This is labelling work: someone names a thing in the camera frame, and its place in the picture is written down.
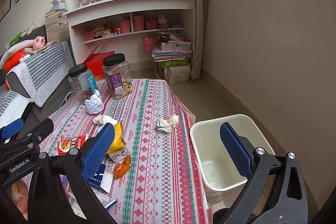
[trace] trash bin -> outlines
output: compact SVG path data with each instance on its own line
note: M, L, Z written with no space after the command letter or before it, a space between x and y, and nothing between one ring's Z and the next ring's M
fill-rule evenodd
M190 129L190 136L203 182L210 190L223 193L247 182L239 174L219 136L219 129L224 122L229 122L237 134L248 138L254 147L263 147L274 155L264 135L246 115L236 114L195 123Z

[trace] red box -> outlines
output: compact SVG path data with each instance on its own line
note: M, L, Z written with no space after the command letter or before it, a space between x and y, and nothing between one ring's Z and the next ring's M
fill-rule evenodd
M96 81L104 80L104 72L103 72L103 58L107 57L109 55L115 54L115 52L103 52L100 54L93 54L91 55L88 60L86 60L84 63L87 65L87 67L92 70L92 74L94 76L94 79Z

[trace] patterned tablecloth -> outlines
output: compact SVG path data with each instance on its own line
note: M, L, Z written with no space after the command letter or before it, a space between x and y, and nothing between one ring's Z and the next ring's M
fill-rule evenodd
M97 85L105 104L101 114L122 121L132 154L132 167L113 181L109 193L118 201L109 210L112 217L119 224L208 223L202 177L189 137L191 119L168 84L134 79L134 92L120 100L109 95L105 80ZM173 114L180 119L174 131L157 132L157 121ZM94 136L95 117L73 98L50 116L54 132L41 143L41 151L57 155L61 136Z

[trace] crumpled paper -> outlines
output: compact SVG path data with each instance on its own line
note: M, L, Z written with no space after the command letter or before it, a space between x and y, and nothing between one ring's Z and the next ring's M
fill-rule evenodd
M157 129L167 133L171 133L173 128L179 124L179 117L177 115L169 116L167 119L160 119L157 123Z
M108 115L98 115L97 117L95 117L94 119L93 119L93 122L95 123L95 124L98 124L98 125L100 125L100 126L104 126L106 123L110 123L110 124L112 124L113 126L115 126L117 123L118 123L118 121L117 120L115 120L115 119L112 119L110 116L108 116Z
M91 95L90 99L86 99L85 111L89 114L98 114L104 108L104 103L101 100L100 93L98 90L94 90L94 94Z

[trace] yellow snack bag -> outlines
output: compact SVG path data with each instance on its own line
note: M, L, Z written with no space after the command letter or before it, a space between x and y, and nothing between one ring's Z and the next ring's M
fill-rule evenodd
M123 124L121 122L118 122L114 126L114 140L109 150L107 151L107 154L117 151L120 148L124 148L125 146L126 142L123 139Z

